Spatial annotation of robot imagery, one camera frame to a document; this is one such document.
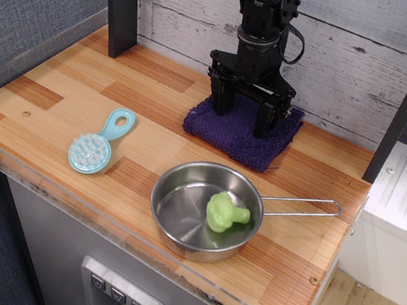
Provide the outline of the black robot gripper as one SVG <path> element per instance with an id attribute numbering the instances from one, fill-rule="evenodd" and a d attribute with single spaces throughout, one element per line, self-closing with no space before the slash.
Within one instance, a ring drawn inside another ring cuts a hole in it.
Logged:
<path id="1" fill-rule="evenodd" d="M 238 29 L 237 52 L 211 51 L 212 64 L 208 69 L 214 111 L 225 115 L 233 108 L 235 93 L 260 103 L 255 121 L 254 137 L 262 138 L 280 116 L 291 113 L 291 99 L 296 91 L 281 77 L 280 66 L 295 64 L 284 57 L 286 33 L 274 33 L 268 38 L 251 36 Z"/>

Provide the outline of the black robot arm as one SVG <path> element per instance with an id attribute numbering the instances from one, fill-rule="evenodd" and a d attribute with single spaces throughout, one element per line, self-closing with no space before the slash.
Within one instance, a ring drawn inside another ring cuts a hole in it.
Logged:
<path id="1" fill-rule="evenodd" d="M 282 64 L 295 64 L 285 57 L 289 34 L 304 42 L 290 23 L 298 16 L 300 0 L 240 0 L 242 22 L 237 30 L 237 52 L 211 51 L 211 94 L 214 110 L 225 115 L 240 93 L 258 104 L 253 134 L 263 137 L 278 119 L 291 111 L 296 91 L 280 74 Z"/>

